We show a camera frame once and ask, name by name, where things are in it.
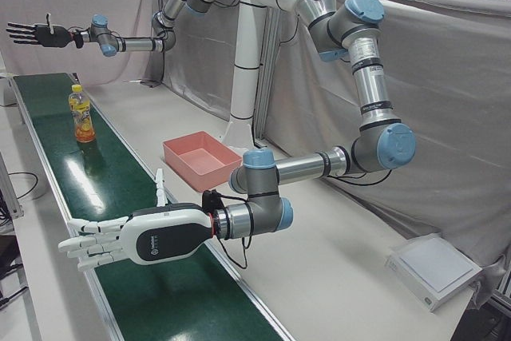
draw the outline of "plastic bottle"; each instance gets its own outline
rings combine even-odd
[[[84,94],[81,85],[74,84],[72,90],[69,107],[74,119],[74,136],[81,143],[89,143],[96,138],[90,117],[90,99]]]

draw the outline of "printed logo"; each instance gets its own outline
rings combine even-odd
[[[151,236],[151,254],[156,256],[160,251],[158,250],[158,236]]]

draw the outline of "green conveyor belt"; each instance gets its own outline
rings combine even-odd
[[[96,141],[76,142],[67,74],[14,80],[73,217],[109,220],[154,206],[152,178],[95,110]],[[185,260],[125,260],[96,273],[127,341],[281,339],[204,245]]]

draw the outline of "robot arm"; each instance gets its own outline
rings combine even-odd
[[[162,29],[171,29],[185,3],[204,13],[212,1],[169,0],[153,21]],[[281,161],[275,161],[269,149],[247,151],[243,165],[229,181],[235,192],[247,194],[242,204],[224,206],[218,196],[206,191],[203,207],[170,204],[100,223],[71,220],[72,228],[93,233],[59,245],[68,256],[89,256],[79,264],[81,270],[126,258],[138,264],[178,260],[213,236],[227,240],[276,232],[288,228],[293,220],[291,204],[279,195],[280,184],[396,169],[412,160],[414,134],[392,112],[379,58],[378,23],[383,17],[379,0],[347,0],[338,10],[335,0],[245,0],[242,4],[295,12],[324,61],[349,53],[361,105],[360,137],[349,149],[337,146]]]
[[[331,0],[303,0],[295,12],[307,26],[319,56],[332,61],[348,53],[360,102],[360,137],[346,155],[345,173],[396,169],[415,154],[415,138],[394,115],[379,56],[379,0],[346,0],[335,10]]]
[[[25,25],[7,23],[10,27],[7,32],[13,38],[14,43],[29,44],[43,47],[62,48],[74,42],[79,49],[84,43],[95,42],[100,46],[101,52],[106,57],[112,57],[117,52],[127,51],[156,51],[166,52],[176,44],[174,23],[184,4],[200,3],[200,0],[168,0],[164,8],[153,15],[152,27],[156,36],[149,38],[124,38],[112,32],[108,27],[108,19],[100,14],[92,18],[87,30],[78,28],[71,30],[63,26],[53,25],[50,14],[46,15],[46,24]],[[207,12],[207,7],[196,6],[202,12]]]
[[[212,217],[195,204],[141,209],[101,222],[71,219],[68,225],[89,233],[58,245],[68,257],[83,258],[81,272],[126,259],[140,265],[183,259],[213,237]]]

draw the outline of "pink tray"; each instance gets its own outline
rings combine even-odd
[[[206,132],[167,140],[165,162],[198,192],[226,182],[241,157]]]

